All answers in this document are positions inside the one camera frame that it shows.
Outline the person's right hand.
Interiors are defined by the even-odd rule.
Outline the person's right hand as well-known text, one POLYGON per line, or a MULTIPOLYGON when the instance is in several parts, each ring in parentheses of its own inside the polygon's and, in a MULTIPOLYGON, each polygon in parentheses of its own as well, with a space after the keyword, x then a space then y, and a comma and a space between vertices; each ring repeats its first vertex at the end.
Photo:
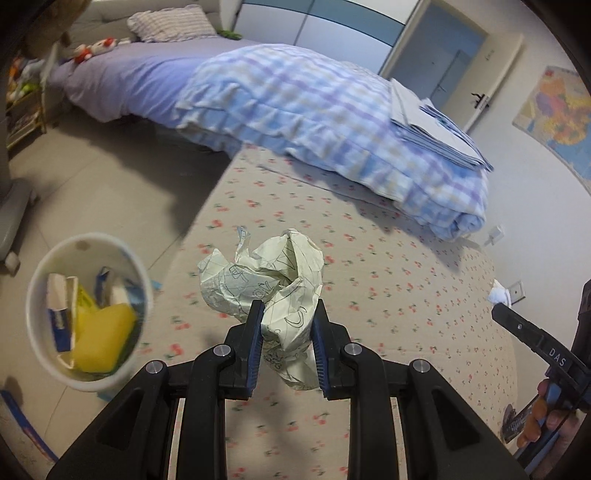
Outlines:
POLYGON ((550 410, 546 394, 550 381, 543 380, 537 387, 538 397, 533 403, 522 433, 518 436, 517 446, 524 448, 541 437, 542 425, 549 431, 559 430, 555 447, 565 451, 579 430, 579 419, 576 413, 562 410, 550 410))

